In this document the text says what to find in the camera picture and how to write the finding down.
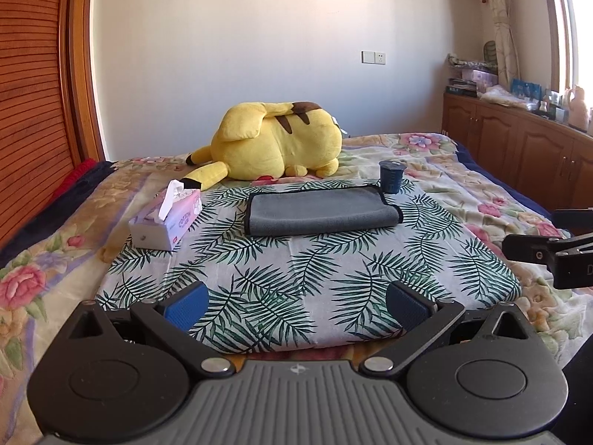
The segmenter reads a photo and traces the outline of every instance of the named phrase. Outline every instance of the black metal arm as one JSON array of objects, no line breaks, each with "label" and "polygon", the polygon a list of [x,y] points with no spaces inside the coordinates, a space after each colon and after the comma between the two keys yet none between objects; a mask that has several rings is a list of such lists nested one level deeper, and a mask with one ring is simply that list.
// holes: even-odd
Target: black metal arm
[{"label": "black metal arm", "polygon": [[[560,228],[593,228],[593,209],[555,211],[552,223]],[[593,233],[569,239],[510,234],[502,242],[502,252],[512,261],[546,265],[558,290],[593,285]]]}]

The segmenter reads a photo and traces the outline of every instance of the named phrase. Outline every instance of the cup lid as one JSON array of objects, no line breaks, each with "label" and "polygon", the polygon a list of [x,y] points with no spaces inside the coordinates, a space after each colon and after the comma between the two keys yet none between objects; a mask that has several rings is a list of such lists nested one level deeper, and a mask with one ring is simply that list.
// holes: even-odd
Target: cup lid
[{"label": "cup lid", "polygon": [[397,161],[381,161],[379,162],[379,166],[390,171],[403,171],[407,167],[405,164]]}]

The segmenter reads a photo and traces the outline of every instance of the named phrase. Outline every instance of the wooden wardrobe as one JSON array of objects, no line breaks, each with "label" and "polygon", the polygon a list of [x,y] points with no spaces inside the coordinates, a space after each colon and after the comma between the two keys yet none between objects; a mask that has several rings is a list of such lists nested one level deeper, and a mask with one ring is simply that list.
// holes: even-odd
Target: wooden wardrobe
[{"label": "wooden wardrobe", "polygon": [[0,0],[0,247],[85,158],[103,159],[90,0]]}]

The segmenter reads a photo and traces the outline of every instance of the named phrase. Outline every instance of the window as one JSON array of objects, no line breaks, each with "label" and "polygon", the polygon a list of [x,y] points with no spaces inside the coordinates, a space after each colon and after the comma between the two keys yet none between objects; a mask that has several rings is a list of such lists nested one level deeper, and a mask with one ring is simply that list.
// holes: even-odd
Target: window
[{"label": "window", "polygon": [[552,43],[552,89],[579,85],[593,105],[593,0],[547,0]]},{"label": "window", "polygon": [[585,89],[589,105],[593,105],[593,0],[569,0],[573,13],[573,82]]}]

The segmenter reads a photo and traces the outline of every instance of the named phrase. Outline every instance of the wooden window frame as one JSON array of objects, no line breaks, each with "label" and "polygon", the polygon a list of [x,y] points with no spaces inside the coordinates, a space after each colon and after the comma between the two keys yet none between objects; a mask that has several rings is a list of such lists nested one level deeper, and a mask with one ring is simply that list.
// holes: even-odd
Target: wooden window frame
[{"label": "wooden window frame", "polygon": [[572,0],[546,0],[550,18],[551,89],[572,88],[578,76],[576,24]]},{"label": "wooden window frame", "polygon": [[68,142],[78,150],[75,165],[105,160],[91,70],[90,7],[91,0],[60,0],[60,91]]}]

